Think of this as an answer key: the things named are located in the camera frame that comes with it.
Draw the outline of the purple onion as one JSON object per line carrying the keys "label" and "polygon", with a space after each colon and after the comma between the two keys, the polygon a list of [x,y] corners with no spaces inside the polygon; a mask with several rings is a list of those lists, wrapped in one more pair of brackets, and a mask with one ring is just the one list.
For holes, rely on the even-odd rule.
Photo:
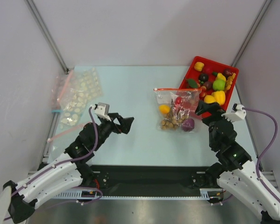
{"label": "purple onion", "polygon": [[195,129],[195,121],[192,118],[187,118],[182,122],[181,129],[184,132],[191,132]]}

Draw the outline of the red chili pepper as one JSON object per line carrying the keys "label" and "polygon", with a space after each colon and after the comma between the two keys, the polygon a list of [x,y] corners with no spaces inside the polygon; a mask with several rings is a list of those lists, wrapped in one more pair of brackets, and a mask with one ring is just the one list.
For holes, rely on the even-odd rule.
{"label": "red chili pepper", "polygon": [[177,97],[175,99],[175,105],[180,105],[182,103],[182,97]]}

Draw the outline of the clear zip bag orange zipper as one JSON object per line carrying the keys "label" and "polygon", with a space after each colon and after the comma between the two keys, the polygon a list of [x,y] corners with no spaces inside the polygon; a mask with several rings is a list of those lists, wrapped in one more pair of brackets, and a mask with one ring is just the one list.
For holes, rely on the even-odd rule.
{"label": "clear zip bag orange zipper", "polygon": [[161,118],[159,129],[195,133],[201,116],[195,114],[201,89],[154,88],[157,111]]}

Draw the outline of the orange yellow mango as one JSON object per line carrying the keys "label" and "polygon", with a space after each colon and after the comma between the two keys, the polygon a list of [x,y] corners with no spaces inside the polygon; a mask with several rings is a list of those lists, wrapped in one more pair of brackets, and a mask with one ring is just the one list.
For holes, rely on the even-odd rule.
{"label": "orange yellow mango", "polygon": [[168,113],[170,113],[170,109],[171,109],[171,107],[168,106],[168,105],[160,105],[159,106],[159,111],[160,111],[161,114],[168,114]]}

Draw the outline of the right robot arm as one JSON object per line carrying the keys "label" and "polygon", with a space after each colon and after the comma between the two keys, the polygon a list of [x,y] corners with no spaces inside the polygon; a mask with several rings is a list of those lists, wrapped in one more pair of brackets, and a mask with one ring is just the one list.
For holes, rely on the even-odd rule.
{"label": "right robot arm", "polygon": [[280,192],[260,172],[260,161],[253,161],[236,142],[234,122],[245,119],[251,109],[234,104],[226,112],[218,103],[199,101],[195,114],[210,113],[202,122],[209,128],[209,146],[218,162],[206,175],[211,187],[221,187],[249,208],[262,224],[280,224]]}

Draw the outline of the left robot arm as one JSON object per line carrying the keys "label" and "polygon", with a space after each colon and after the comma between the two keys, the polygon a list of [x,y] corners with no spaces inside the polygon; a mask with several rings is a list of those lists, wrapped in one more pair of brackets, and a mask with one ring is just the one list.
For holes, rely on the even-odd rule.
{"label": "left robot arm", "polygon": [[93,183],[92,170],[87,162],[111,133],[128,134],[134,121],[134,117],[123,118],[116,112],[95,114],[101,123],[87,123],[52,163],[22,181],[10,180],[3,185],[11,189],[7,211],[13,223],[25,221],[43,203],[63,191],[80,185],[88,187]]}

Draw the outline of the bag of white slices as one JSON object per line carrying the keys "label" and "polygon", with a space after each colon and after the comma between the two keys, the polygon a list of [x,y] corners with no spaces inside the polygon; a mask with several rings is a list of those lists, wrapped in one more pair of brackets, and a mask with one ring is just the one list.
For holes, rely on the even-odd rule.
{"label": "bag of white slices", "polygon": [[97,69],[71,70],[57,97],[61,129],[76,126],[92,100],[103,95]]}

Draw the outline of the pink zipper empty bag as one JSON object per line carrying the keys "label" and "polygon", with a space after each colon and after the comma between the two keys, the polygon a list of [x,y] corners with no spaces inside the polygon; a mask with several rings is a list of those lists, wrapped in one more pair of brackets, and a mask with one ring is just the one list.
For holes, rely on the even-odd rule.
{"label": "pink zipper empty bag", "polygon": [[55,129],[54,129],[54,132],[47,139],[47,143],[49,144],[49,147],[52,150],[58,148],[58,146],[57,146],[58,143],[61,143],[63,140],[66,140],[66,137],[68,136],[68,133],[70,133],[72,131],[77,131],[80,128],[79,127],[80,121],[76,126],[73,126],[73,127],[66,126],[63,129],[60,128],[61,127],[61,125],[60,125],[61,110],[60,110],[60,105],[57,103],[57,97],[58,97],[59,93],[61,92],[61,89],[62,89],[62,87],[65,83],[65,79],[67,78],[67,76],[58,78],[57,87],[55,89],[56,93],[55,93],[54,98],[53,98],[53,110],[52,110],[52,112],[54,113],[54,115],[57,116],[58,120],[57,120],[57,124],[55,126]]}

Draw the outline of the yellow lemon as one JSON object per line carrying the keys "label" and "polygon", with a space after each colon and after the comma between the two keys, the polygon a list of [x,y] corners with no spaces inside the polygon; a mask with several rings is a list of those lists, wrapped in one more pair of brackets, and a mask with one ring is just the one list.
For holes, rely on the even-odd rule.
{"label": "yellow lemon", "polygon": [[212,96],[212,95],[206,95],[205,97],[204,97],[204,100],[203,100],[205,103],[207,103],[207,104],[212,104],[212,103],[216,103],[217,101],[216,101],[216,99],[215,99],[215,97],[214,96]]}

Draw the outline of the yellow bell pepper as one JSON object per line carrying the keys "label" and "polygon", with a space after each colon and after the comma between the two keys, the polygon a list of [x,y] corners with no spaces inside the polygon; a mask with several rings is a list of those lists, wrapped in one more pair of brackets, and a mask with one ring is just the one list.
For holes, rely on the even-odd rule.
{"label": "yellow bell pepper", "polygon": [[224,91],[215,91],[211,94],[219,105],[224,105],[226,100],[226,95]]}

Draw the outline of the red lychee cluster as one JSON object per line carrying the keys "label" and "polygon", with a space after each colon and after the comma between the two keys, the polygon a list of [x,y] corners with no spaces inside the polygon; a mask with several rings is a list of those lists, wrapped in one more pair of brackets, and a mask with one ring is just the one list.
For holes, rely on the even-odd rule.
{"label": "red lychee cluster", "polygon": [[203,85],[200,85],[196,80],[189,78],[186,79],[187,87],[190,89],[196,89],[200,90],[200,98],[203,99],[207,93],[206,93],[206,87]]}

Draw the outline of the green apple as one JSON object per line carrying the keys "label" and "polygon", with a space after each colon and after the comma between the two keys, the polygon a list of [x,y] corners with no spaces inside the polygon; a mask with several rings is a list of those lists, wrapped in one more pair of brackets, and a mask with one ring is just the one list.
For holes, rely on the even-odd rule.
{"label": "green apple", "polygon": [[222,79],[217,79],[213,82],[212,88],[214,91],[224,91],[225,89],[225,81]]}

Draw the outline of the red plastic tray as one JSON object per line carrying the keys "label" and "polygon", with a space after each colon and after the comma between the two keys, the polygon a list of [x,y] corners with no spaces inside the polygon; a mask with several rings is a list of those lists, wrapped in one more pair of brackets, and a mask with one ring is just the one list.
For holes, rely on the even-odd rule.
{"label": "red plastic tray", "polygon": [[[230,99],[231,99],[231,96],[232,96],[232,92],[233,92],[233,89],[235,87],[235,83],[236,83],[236,80],[237,80],[237,77],[238,77],[238,74],[239,74],[239,70],[235,67],[231,67],[231,66],[228,66],[228,65],[225,65],[225,64],[222,64],[222,63],[212,61],[212,60],[207,59],[207,58],[196,56],[196,57],[194,57],[194,59],[192,61],[192,64],[190,65],[186,75],[184,76],[184,78],[182,80],[182,83],[180,85],[180,89],[189,89],[187,87],[187,83],[186,83],[186,79],[189,79],[189,78],[192,78],[192,79],[196,80],[200,85],[204,84],[203,82],[199,82],[199,80],[198,80],[199,75],[201,73],[203,73],[203,71],[199,72],[199,71],[196,71],[194,69],[194,65],[195,65],[196,62],[202,62],[202,63],[204,63],[204,65],[209,65],[209,66],[213,67],[214,72],[212,73],[212,75],[209,75],[209,80],[208,80],[208,81],[211,81],[211,82],[214,82],[217,79],[222,79],[222,80],[226,81],[227,78],[223,75],[223,71],[225,69],[230,69],[233,73],[236,73],[236,77],[233,80],[233,83],[232,83],[232,86],[231,86],[230,90],[225,93],[225,95],[226,95],[225,104],[221,105],[221,108],[223,110],[227,110],[227,107],[229,105],[229,102],[230,102]],[[213,92],[215,92],[213,89],[211,89],[209,91],[206,90],[207,95],[211,95]]]}

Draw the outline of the dark purple mangosteen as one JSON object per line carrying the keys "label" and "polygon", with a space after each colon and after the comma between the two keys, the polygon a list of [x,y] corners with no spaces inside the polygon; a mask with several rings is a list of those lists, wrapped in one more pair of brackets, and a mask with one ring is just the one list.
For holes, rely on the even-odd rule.
{"label": "dark purple mangosteen", "polygon": [[198,77],[199,82],[207,82],[209,80],[209,75],[206,73],[201,73]]}

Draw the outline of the yellow ginger root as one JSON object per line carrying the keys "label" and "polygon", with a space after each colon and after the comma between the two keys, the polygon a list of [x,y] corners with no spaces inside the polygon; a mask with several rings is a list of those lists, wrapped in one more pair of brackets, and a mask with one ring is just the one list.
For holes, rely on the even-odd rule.
{"label": "yellow ginger root", "polygon": [[232,83],[233,83],[233,80],[235,79],[236,77],[236,73],[233,73],[231,76],[229,76],[227,79],[226,79],[226,82],[225,82],[225,89],[224,89],[224,92],[228,92],[232,86]]}

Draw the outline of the red apple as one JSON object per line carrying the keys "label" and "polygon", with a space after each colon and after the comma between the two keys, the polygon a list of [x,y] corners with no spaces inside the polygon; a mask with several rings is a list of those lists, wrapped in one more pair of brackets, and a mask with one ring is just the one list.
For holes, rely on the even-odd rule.
{"label": "red apple", "polygon": [[205,65],[203,67],[203,73],[207,74],[207,75],[212,75],[212,73],[214,72],[214,69],[212,66],[209,65]]}

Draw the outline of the dark plum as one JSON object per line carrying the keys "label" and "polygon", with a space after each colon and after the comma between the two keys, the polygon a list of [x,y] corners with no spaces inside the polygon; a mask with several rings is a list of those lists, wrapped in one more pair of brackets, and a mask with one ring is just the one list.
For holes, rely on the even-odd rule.
{"label": "dark plum", "polygon": [[225,69],[225,70],[223,71],[223,75],[224,75],[226,78],[228,78],[228,77],[230,77],[230,76],[233,75],[233,72],[232,72],[230,69]]}

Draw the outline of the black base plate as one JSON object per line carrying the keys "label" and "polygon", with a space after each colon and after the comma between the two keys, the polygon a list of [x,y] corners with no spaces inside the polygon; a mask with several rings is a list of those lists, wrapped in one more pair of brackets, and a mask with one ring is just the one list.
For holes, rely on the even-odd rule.
{"label": "black base plate", "polygon": [[98,187],[104,196],[190,197],[202,189],[221,191],[208,167],[92,165],[81,187]]}

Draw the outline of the right aluminium frame post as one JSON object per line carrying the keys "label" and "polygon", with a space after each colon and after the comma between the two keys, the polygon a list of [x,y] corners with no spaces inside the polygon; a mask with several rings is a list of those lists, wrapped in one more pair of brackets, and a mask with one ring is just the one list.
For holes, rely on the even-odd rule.
{"label": "right aluminium frame post", "polygon": [[257,13],[247,35],[245,36],[240,48],[238,49],[232,63],[231,67],[236,67],[240,58],[244,54],[246,48],[248,47],[251,39],[253,38],[254,34],[256,33],[258,27],[260,26],[261,22],[263,21],[266,13],[268,12],[270,6],[272,5],[273,1],[272,0],[265,0]]}

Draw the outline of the aluminium frame post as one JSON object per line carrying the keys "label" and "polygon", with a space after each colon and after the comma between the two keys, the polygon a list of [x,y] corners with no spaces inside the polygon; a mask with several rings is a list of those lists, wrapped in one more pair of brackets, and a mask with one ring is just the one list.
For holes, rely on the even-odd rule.
{"label": "aluminium frame post", "polygon": [[60,53],[60,50],[59,50],[53,36],[51,35],[51,32],[49,31],[39,9],[37,8],[37,5],[35,4],[35,2],[33,0],[24,0],[24,2],[26,3],[32,17],[34,18],[40,32],[42,33],[44,39],[46,40],[48,46],[50,47],[58,64],[62,68],[63,72],[65,74],[68,74],[69,68],[66,65],[65,60],[64,60],[62,54]]}
{"label": "aluminium frame post", "polygon": [[260,26],[261,22],[263,21],[266,13],[268,12],[270,6],[272,5],[273,1],[272,0],[265,0],[257,13],[247,35],[245,36],[240,48],[238,49],[232,63],[231,67],[236,67],[240,58],[244,54],[246,48],[248,47],[251,39],[253,38],[254,34],[256,33],[258,27]]}

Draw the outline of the left aluminium frame post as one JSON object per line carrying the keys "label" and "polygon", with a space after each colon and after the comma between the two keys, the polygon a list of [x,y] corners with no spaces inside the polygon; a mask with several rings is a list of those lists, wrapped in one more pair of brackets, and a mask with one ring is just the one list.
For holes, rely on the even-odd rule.
{"label": "left aluminium frame post", "polygon": [[49,31],[39,9],[37,8],[37,5],[35,4],[35,2],[33,0],[24,0],[24,2],[26,3],[32,17],[34,18],[40,32],[42,33],[44,39],[46,40],[48,46],[50,47],[58,64],[62,68],[63,72],[65,74],[68,74],[69,68],[66,65],[65,60],[64,60],[62,54],[60,53],[60,50],[59,50],[53,36],[51,35],[51,32]]}

